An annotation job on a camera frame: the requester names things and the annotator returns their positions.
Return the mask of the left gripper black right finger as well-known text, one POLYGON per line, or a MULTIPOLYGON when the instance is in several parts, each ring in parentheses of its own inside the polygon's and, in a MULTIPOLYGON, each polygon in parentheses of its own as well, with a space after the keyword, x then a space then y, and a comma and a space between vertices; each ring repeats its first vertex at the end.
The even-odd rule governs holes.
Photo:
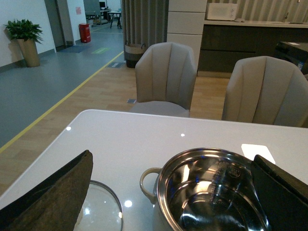
POLYGON ((308 229, 308 185, 256 155, 251 163, 253 184, 273 231, 308 229))

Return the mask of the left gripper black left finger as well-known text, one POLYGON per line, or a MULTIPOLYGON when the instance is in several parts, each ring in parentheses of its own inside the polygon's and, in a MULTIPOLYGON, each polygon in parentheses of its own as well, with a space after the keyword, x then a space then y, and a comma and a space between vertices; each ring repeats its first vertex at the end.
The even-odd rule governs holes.
POLYGON ((85 150, 0 211, 2 231, 72 231, 87 195, 93 156, 85 150))

